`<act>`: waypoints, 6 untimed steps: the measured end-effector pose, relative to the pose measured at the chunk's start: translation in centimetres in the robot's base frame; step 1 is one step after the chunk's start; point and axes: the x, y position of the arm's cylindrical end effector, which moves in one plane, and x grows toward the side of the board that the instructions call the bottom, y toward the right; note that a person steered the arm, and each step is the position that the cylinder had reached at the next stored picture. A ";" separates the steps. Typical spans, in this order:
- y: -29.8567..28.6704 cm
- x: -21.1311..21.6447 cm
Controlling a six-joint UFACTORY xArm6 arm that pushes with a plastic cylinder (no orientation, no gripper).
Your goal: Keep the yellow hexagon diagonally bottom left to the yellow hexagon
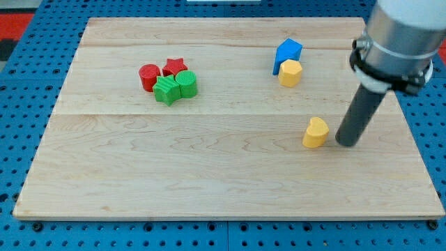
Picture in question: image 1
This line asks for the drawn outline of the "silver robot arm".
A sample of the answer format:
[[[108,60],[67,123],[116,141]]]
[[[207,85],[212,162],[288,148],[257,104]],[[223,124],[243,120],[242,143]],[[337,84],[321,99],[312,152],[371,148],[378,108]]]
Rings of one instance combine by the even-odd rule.
[[[377,0],[353,42],[350,64],[359,90],[417,94],[431,79],[444,39],[445,0]]]

